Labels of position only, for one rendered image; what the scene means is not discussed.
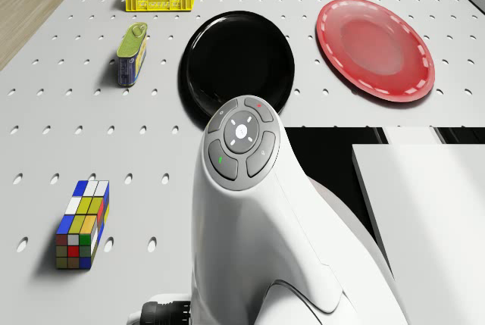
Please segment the red plate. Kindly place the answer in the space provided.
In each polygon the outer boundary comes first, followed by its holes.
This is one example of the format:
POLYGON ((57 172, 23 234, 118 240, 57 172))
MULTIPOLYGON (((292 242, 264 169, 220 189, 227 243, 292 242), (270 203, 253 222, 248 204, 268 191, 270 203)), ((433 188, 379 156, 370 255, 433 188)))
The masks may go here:
POLYGON ((390 102, 414 102, 433 88, 435 69, 423 39, 400 16, 367 0, 333 0, 316 33, 329 62, 360 90, 390 102))

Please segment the flat-sided can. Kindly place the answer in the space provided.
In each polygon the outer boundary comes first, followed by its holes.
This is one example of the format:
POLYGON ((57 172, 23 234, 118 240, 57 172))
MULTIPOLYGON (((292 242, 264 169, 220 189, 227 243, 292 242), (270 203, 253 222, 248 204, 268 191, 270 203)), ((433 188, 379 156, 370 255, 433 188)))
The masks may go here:
POLYGON ((147 23, 132 24, 117 49, 118 84, 122 87, 133 86, 139 76, 146 56, 147 29, 147 23))

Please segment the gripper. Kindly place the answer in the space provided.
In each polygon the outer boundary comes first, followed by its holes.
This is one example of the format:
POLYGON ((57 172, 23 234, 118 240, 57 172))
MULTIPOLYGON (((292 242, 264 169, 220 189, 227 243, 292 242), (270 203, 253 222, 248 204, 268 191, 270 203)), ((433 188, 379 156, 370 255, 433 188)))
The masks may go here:
POLYGON ((190 325, 190 294, 159 294, 128 316, 127 325, 190 325))

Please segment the puzzle cube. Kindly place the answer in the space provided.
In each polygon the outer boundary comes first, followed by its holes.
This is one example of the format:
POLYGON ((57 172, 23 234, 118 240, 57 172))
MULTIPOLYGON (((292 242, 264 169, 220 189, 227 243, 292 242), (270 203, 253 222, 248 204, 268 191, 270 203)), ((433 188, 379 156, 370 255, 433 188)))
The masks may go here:
POLYGON ((109 213, 109 182, 80 180, 55 234, 58 269, 90 269, 109 213))

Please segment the black plate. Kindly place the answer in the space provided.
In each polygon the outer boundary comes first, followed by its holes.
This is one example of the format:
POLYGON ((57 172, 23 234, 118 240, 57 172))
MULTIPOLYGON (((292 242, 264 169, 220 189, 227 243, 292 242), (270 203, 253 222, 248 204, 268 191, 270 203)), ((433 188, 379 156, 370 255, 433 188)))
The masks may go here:
POLYGON ((251 11, 205 21, 188 41, 178 70, 181 101, 204 129, 214 113, 240 95, 256 95, 281 112, 293 88, 295 60, 281 30, 251 11))

